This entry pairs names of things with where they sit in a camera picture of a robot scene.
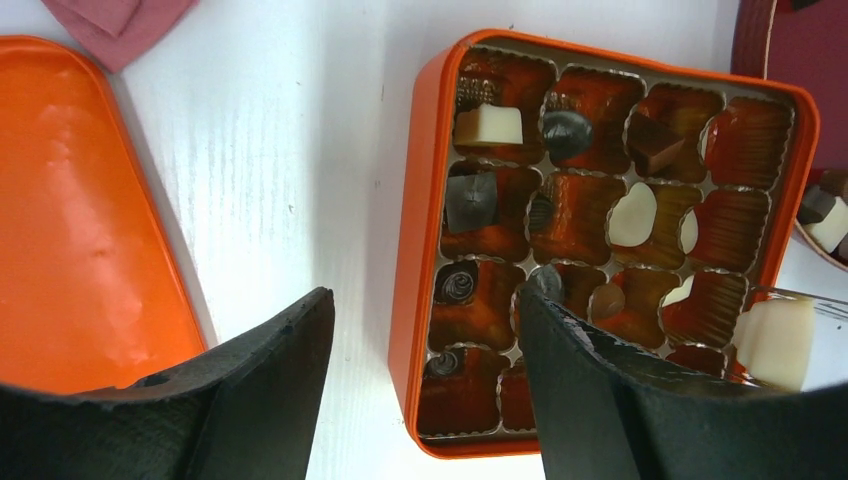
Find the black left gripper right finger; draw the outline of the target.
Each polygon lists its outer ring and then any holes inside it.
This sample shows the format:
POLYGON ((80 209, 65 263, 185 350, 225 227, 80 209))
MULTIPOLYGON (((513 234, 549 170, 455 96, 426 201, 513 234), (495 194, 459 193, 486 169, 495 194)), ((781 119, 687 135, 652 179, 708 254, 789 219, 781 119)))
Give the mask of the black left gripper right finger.
POLYGON ((532 283, 520 343, 550 479, 843 479, 847 389, 732 383, 601 330, 532 283))

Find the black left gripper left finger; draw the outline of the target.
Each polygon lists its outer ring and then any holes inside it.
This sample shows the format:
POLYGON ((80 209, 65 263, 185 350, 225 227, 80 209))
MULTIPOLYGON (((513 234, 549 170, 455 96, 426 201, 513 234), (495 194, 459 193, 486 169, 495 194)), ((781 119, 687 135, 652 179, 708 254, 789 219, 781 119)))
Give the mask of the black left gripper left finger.
POLYGON ((302 479, 333 343, 319 287, 257 327, 123 388, 1 389, 5 479, 302 479))

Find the white square chocolate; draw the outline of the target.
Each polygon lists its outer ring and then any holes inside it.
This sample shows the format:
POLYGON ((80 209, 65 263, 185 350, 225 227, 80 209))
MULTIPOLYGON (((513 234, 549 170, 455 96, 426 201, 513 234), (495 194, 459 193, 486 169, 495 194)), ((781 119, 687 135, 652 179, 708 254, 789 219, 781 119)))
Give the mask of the white square chocolate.
POLYGON ((673 288, 664 296, 661 302, 661 307, 665 308, 671 304, 687 299, 691 294, 693 283, 694 275, 686 277, 679 286, 673 288))

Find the silver white-handled tongs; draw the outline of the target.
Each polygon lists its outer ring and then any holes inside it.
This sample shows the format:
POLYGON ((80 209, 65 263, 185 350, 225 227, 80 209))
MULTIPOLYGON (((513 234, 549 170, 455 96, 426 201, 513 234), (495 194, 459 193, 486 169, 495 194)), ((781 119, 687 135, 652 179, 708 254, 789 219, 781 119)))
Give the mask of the silver white-handled tongs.
POLYGON ((785 392, 802 392, 820 320, 847 324, 847 302, 777 287, 749 288, 752 303, 737 317, 724 378, 785 392))

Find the white oval chocolate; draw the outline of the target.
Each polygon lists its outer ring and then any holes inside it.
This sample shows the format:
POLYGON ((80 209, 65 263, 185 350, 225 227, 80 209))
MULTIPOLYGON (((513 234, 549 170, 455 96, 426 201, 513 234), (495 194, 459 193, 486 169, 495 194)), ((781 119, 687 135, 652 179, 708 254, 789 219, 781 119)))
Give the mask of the white oval chocolate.
POLYGON ((657 214, 657 200, 645 183, 634 183, 612 209, 608 236, 612 245, 636 247, 650 237, 657 214))
POLYGON ((679 231, 680 249, 684 254, 688 255, 694 250, 698 236, 699 226, 696 212, 694 209, 691 209, 683 217, 679 231))

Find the orange chocolate box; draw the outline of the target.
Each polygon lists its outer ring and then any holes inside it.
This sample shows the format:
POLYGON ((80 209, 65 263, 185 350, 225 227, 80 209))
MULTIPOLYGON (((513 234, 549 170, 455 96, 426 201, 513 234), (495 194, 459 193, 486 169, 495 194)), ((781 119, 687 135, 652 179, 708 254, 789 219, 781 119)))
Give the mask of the orange chocolate box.
POLYGON ((706 161, 709 130, 735 94, 733 75, 662 63, 515 31, 467 35, 418 72, 391 317, 388 367, 406 429, 442 459, 535 453, 532 399, 520 343, 520 286, 561 285, 560 303, 589 322, 685 366, 724 375, 738 315, 769 224, 769 195, 717 183, 706 161), (457 115, 482 104, 521 111, 520 145, 458 146, 457 115), (546 112, 572 110, 594 128, 591 147, 552 163, 546 112), (676 160, 642 176, 627 149, 633 113, 685 138, 676 160), (451 176, 494 172, 498 223, 451 234, 445 191, 451 176), (634 183, 654 192, 648 240, 612 245, 612 209, 634 183), (679 231, 696 212, 688 255, 679 231), (437 272, 474 260, 478 284, 462 305, 435 301, 437 272), (690 296, 664 296, 694 275, 690 296))

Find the dark square chocolate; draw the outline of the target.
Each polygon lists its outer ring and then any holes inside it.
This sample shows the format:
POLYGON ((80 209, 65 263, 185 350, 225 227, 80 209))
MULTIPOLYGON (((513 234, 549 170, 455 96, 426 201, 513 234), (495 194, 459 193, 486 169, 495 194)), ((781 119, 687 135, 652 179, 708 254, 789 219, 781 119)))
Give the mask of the dark square chocolate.
POLYGON ((445 191, 447 228, 451 234, 498 223, 497 176, 494 172, 451 176, 445 191))

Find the brown square chocolate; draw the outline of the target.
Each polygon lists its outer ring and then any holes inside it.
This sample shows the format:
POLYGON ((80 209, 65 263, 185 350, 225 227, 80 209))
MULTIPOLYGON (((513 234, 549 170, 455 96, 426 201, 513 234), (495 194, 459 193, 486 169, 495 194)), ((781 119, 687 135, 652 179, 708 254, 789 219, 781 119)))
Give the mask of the brown square chocolate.
POLYGON ((670 166, 684 143, 683 136, 663 123, 642 113, 631 115, 626 145, 640 175, 651 176, 670 166))

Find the dark oval chocolate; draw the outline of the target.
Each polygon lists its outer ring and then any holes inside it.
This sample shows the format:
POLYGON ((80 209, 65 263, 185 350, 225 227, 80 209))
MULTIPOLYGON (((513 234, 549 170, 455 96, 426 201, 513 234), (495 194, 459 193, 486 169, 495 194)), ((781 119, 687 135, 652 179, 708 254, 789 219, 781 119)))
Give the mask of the dark oval chocolate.
POLYGON ((551 111, 542 117, 542 135, 551 162, 562 163, 591 147, 594 128, 591 121, 577 111, 551 111))

